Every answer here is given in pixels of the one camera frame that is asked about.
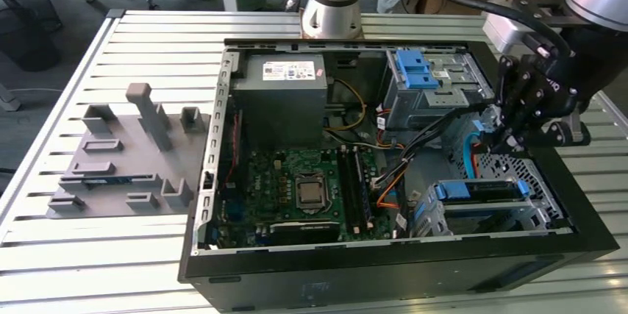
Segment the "white label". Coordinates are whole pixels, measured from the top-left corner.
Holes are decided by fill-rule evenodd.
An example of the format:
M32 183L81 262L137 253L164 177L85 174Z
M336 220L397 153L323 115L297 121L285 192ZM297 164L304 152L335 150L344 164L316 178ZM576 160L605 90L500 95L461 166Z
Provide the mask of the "white label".
M399 224L400 227L403 228L403 230L405 231L408 221L407 221L405 217L401 216L401 213L396 214L396 224Z
M443 70L443 71L432 71L432 76L436 78L436 79L451 79L449 77L449 73Z
M377 117L377 129L385 130L385 118L384 117Z
M265 62L264 81L316 80L315 62Z

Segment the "floor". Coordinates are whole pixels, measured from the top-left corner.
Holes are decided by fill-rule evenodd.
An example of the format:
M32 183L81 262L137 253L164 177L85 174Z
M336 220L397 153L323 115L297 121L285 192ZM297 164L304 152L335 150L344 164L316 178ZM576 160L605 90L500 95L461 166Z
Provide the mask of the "floor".
M23 72L9 59L0 54L0 83L9 89L51 88L61 90L72 76L76 65L99 30L104 14L109 8L145 10L145 0L96 0L87 4L84 0L51 0L61 18L64 28L52 34L61 53L61 62L49 70ZM267 0L247 4L249 10L280 9L283 0ZM155 0L161 10L223 10L221 0ZM375 0L360 0L363 12L376 12ZM607 93L624 113L628 112L628 80L617 79ZM17 168L59 92L49 90L17 91L13 93L21 101L19 112L0 111L0 168ZM11 175L0 173L0 191L5 189Z

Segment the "metal slotted table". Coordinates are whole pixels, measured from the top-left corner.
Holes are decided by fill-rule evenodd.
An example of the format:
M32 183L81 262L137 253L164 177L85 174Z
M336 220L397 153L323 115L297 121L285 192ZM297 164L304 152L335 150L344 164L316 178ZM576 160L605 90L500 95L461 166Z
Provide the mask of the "metal slotted table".
M487 40L481 17L364 15L367 38ZM124 92L147 82L167 113L212 113L225 38L296 38L284 13L128 11L108 18L0 198L0 311L215 313L176 281L185 215L48 220L47 202L84 133L88 104L136 114ZM604 94L583 115L591 146L559 152L623 247L507 293L445 296L300 310L341 313L627 313L628 124Z

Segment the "power supply label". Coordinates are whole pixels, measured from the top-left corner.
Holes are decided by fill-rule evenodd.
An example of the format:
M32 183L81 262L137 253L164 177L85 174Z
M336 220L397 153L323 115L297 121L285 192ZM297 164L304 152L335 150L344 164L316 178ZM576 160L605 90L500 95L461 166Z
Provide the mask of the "power supply label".
M264 81L316 80L315 62L265 62Z

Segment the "ram slot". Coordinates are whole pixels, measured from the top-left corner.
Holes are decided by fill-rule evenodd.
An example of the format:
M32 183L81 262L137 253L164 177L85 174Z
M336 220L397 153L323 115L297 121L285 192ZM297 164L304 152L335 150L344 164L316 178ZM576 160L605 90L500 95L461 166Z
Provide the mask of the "ram slot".
M357 208L357 193L355 189L355 169L351 168L351 156L347 146L341 146L336 152L337 170L340 178L340 191L343 195L344 218L347 221L347 232L360 233L360 210Z
M371 213L371 205L369 205L369 187L365 181L364 176L364 164L363 164L363 156L360 155L360 150L357 146L353 147L353 163L355 163L355 174L357 176L357 192L359 192L359 203L363 206L360 211L360 219L363 221L363 225L367 229L373 228L373 214Z

